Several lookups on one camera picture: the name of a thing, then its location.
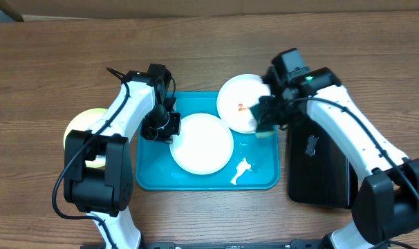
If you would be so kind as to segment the green yellow sponge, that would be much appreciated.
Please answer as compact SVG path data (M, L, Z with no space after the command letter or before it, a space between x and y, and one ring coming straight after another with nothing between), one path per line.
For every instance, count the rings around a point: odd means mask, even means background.
M265 119L267 112L260 106L260 104L250 107L250 111L257 123L255 129L255 135L257 138L266 138L275 133L274 126L272 124L266 124Z

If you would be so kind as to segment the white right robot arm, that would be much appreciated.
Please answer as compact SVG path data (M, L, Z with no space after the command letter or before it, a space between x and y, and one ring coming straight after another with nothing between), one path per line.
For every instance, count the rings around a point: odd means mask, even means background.
M318 248L387 248L419 228L419 158L408 157L371 124L332 70L311 70L291 48L271 61L262 81L270 94L251 108L256 135L307 117L332 138L361 183L352 221L325 235Z

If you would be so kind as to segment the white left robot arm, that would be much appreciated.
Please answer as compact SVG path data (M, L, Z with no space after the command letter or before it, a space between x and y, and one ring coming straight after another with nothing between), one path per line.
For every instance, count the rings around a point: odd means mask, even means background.
M53 188L52 205L61 218L74 219L57 206L57 193L63 187L65 201L81 213L77 219L95 223L104 248L140 248L142 233L129 210L130 142L135 133L148 141L172 142L179 133L180 114L168 90L176 83L162 64L150 64L145 72L108 71L120 80L120 92L98 121L84 131L68 133L64 169Z

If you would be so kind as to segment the light green plate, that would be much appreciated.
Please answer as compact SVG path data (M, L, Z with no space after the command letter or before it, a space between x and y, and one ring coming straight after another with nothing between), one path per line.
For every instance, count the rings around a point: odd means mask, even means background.
M95 124L105 113L107 109L104 108L94 108L88 109L77 116L75 116L70 123L68 124L65 132L64 132L64 139L63 139L63 146L66 146L66 137L72 130L79 130L85 131L91 125ZM86 166L90 168L100 168L105 166L105 157L104 156L97 156L95 160L90 161L86 160Z

